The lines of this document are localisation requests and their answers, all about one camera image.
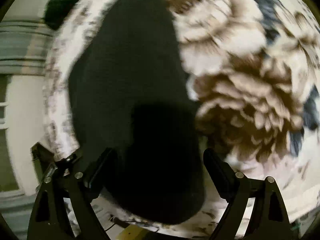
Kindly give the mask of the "floral bed blanket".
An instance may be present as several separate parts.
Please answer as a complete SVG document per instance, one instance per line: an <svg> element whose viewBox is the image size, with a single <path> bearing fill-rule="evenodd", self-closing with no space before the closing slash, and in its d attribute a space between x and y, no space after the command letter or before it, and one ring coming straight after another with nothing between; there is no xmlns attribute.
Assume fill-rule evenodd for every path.
<svg viewBox="0 0 320 240"><path fill-rule="evenodd" d="M55 158L80 144L68 78L116 0L80 0L45 66L44 123ZM290 222L319 206L319 24L302 0L164 0L176 35L203 168L204 202L183 223L120 220L168 236L208 239L243 179L277 184Z"/></svg>

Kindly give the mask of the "window frame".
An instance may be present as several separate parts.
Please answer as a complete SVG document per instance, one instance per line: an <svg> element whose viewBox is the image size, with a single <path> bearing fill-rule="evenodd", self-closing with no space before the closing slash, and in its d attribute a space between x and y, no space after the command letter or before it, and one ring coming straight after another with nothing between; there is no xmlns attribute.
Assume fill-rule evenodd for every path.
<svg viewBox="0 0 320 240"><path fill-rule="evenodd" d="M23 104L16 79L1 75L1 182L7 196L25 194L23 185Z"/></svg>

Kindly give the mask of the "grey striped curtain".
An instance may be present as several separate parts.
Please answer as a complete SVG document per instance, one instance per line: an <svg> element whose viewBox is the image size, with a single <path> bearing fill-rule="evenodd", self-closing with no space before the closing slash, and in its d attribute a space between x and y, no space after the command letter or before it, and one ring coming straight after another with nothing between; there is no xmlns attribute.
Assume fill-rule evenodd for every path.
<svg viewBox="0 0 320 240"><path fill-rule="evenodd" d="M1 74L43 76L53 36L40 21L1 22Z"/></svg>

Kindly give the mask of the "black Fusion sweater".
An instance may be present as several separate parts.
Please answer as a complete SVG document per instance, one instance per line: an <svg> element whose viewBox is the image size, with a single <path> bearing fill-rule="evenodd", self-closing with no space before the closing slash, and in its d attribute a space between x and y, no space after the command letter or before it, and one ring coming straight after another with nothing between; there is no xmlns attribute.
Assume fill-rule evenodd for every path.
<svg viewBox="0 0 320 240"><path fill-rule="evenodd" d="M164 0L116 0L68 78L73 126L95 187L122 209L175 225L204 202L203 168Z"/></svg>

